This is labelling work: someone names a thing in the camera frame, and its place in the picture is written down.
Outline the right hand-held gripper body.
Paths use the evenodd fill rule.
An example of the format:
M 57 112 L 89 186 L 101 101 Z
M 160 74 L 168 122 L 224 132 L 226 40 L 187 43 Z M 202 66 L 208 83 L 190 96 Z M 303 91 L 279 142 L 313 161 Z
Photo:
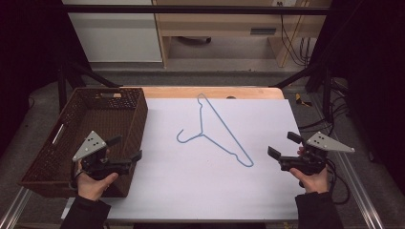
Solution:
M 327 164 L 328 152 L 354 153 L 353 147 L 347 146 L 320 132 L 301 143 L 304 152 L 299 156 L 282 156 L 277 160 L 282 171 L 296 168 L 307 176 L 319 174 Z

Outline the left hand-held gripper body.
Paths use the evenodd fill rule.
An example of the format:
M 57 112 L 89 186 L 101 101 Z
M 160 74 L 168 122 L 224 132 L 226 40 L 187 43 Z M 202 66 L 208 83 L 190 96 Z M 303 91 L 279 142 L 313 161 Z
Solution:
M 107 157 L 109 147 L 105 141 L 95 131 L 91 131 L 84 138 L 72 161 L 79 162 L 82 170 L 95 180 L 102 180 L 111 173 L 117 173 L 119 176 L 128 175 L 131 166 L 125 164 L 125 159 L 109 159 Z

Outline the brown woven basket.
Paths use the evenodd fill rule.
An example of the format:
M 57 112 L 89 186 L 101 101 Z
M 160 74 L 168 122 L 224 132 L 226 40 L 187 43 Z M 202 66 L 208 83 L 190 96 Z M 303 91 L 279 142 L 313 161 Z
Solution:
M 95 131 L 108 140 L 121 135 L 108 158 L 126 159 L 140 150 L 148 107 L 141 88 L 78 88 L 19 184 L 45 198 L 72 198 L 72 158 Z

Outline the blue wire clothes hanger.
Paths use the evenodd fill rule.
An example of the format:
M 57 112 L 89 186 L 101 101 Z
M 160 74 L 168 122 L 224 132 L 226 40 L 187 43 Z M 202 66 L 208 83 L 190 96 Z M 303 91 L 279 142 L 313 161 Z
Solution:
M 233 134 L 210 99 L 205 94 L 198 94 L 196 100 L 199 106 L 199 130 L 193 135 L 184 135 L 184 129 L 181 129 L 176 135 L 176 140 L 185 144 L 198 138 L 204 138 L 224 153 L 232 156 L 242 166 L 246 168 L 254 166 L 251 155 Z

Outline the person's right hand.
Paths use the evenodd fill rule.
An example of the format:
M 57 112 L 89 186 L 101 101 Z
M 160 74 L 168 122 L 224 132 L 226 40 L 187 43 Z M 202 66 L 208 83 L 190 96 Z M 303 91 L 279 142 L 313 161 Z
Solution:
M 300 180 L 307 194 L 310 193 L 326 193 L 329 190 L 328 171 L 324 168 L 319 174 L 307 176 L 296 168 L 291 168 L 289 172 Z

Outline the person's left hand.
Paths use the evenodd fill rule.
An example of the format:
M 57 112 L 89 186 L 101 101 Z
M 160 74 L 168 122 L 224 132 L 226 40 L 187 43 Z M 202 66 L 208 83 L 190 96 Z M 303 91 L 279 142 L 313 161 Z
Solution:
M 77 193 L 80 197 L 92 201 L 98 201 L 102 194 L 110 187 L 111 184 L 118 178 L 117 173 L 111 173 L 102 180 L 95 180 L 89 177 L 78 165 L 75 175 L 77 185 Z

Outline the yellow and black tool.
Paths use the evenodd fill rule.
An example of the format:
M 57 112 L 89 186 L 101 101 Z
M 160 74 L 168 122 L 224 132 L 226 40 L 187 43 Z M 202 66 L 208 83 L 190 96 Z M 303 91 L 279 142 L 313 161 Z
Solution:
M 295 94 L 295 101 L 296 101 L 296 104 L 303 105 L 306 107 L 312 107 L 312 103 L 303 101 L 300 94 Z

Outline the black metal stand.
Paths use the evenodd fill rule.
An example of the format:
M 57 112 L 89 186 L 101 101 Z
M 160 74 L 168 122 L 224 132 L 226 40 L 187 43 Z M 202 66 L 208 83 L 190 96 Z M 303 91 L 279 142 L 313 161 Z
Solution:
M 58 99 L 59 111 L 62 112 L 67 104 L 67 88 L 66 83 L 69 83 L 73 89 L 85 87 L 86 83 L 82 79 L 82 75 L 91 77 L 96 82 L 108 88 L 119 88 L 119 85 L 109 81 L 101 75 L 93 72 L 90 68 L 81 66 L 75 62 L 64 62 L 57 72 Z
M 309 77 L 308 82 L 305 85 L 305 89 L 309 93 L 313 93 L 323 86 L 323 96 L 322 96 L 322 114 L 328 122 L 332 122 L 332 111 L 330 102 L 330 91 L 331 91 L 331 81 L 332 77 L 330 75 L 330 70 L 326 64 L 314 63 L 310 64 L 308 67 L 302 71 L 294 74 L 293 76 L 272 85 L 272 88 L 283 89 L 289 84 L 301 79 L 305 76 Z

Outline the white table sheet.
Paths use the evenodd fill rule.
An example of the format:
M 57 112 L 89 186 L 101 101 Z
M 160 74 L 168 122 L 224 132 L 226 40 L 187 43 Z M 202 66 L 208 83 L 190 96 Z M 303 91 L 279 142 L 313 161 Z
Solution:
M 110 220 L 269 221 L 296 219 L 297 180 L 267 154 L 293 156 L 287 139 L 297 129 L 285 99 L 210 98 L 255 165 L 246 168 L 204 138 L 185 144 L 177 133 L 199 130 L 196 98 L 147 101 L 149 108 L 137 164 L 126 198 L 110 198 Z

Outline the white cabinet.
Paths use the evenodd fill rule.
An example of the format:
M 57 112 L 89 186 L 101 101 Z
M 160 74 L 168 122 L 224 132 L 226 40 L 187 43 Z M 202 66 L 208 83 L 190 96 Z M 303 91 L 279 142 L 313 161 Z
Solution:
M 161 62 L 153 13 L 70 13 L 91 63 Z

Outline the black curtain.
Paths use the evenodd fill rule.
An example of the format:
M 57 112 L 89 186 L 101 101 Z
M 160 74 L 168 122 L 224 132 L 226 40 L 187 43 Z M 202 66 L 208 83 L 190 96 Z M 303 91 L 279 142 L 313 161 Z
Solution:
M 0 156 L 29 109 L 29 95 L 68 63 L 89 66 L 62 0 L 0 0 Z
M 405 0 L 331 0 L 314 61 L 344 27 L 330 54 L 374 156 L 405 195 Z

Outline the light wooden desk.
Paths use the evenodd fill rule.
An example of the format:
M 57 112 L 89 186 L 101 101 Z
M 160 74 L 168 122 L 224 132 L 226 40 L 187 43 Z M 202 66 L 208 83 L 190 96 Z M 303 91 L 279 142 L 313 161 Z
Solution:
M 155 6 L 241 6 L 327 8 L 332 0 L 152 0 Z M 323 15 L 189 14 L 158 13 L 160 36 L 217 37 L 263 36 L 279 67 L 286 66 L 292 44 L 299 36 L 315 39 L 325 21 Z

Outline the aluminium rail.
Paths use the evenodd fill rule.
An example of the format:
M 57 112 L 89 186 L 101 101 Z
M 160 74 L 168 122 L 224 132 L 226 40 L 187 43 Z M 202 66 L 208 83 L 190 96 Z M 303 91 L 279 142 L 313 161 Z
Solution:
M 31 195 L 31 190 L 24 187 L 19 189 L 17 195 L 11 203 L 11 206 L 8 208 L 3 217 L 0 218 L 0 229 L 14 229 L 22 212 L 27 206 Z
M 313 102 L 317 113 L 324 118 L 322 114 L 322 97 L 319 94 L 310 94 L 309 97 Z M 344 115 L 349 111 L 349 107 L 343 97 L 338 96 L 337 99 L 331 101 L 331 111 L 333 120 L 330 124 L 325 124 L 324 129 L 326 130 L 326 133 L 335 140 L 348 143 L 349 141 L 347 139 L 340 137 L 336 132 L 339 116 Z M 353 141 L 354 137 L 351 138 L 349 144 L 355 149 L 354 153 L 337 153 L 334 157 L 341 170 L 342 176 L 344 177 L 344 181 L 348 185 L 352 199 L 356 202 L 362 218 L 367 224 L 367 228 L 385 229 L 359 174 L 354 169 L 354 164 L 350 162 L 352 156 L 359 153 L 359 148 L 354 146 Z

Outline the black horizontal frame bar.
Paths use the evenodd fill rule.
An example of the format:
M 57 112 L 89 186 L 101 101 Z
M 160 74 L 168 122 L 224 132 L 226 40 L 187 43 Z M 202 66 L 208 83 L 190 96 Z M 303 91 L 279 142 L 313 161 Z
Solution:
M 239 7 L 239 6 L 144 6 L 144 5 L 63 5 L 66 12 L 77 13 L 189 13 L 189 14 L 283 14 L 328 15 L 329 8 Z

